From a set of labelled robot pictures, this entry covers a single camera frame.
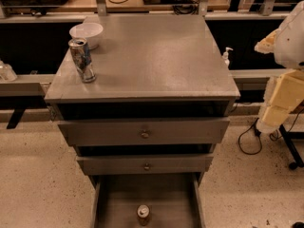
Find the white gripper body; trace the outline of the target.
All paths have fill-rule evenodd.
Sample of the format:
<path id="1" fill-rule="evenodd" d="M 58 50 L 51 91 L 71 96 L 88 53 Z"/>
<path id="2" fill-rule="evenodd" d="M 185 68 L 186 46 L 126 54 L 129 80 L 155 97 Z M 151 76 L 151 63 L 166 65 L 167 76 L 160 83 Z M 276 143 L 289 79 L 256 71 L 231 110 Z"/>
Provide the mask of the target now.
<path id="1" fill-rule="evenodd" d="M 304 101 L 304 72 L 289 70 L 279 77 L 271 77 L 258 112 L 256 128 L 272 133 L 286 121 L 289 114 Z"/>

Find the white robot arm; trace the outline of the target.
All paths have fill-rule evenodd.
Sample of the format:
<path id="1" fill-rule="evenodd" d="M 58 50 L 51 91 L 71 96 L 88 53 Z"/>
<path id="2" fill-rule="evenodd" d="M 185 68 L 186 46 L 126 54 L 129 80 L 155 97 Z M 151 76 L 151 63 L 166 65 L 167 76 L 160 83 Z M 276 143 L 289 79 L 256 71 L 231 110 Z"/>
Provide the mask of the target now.
<path id="1" fill-rule="evenodd" d="M 287 68 L 285 73 L 269 79 L 258 112 L 256 128 L 262 133 L 272 133 L 304 101 L 304 1 L 255 45 L 255 51 L 273 53 L 275 62 Z"/>

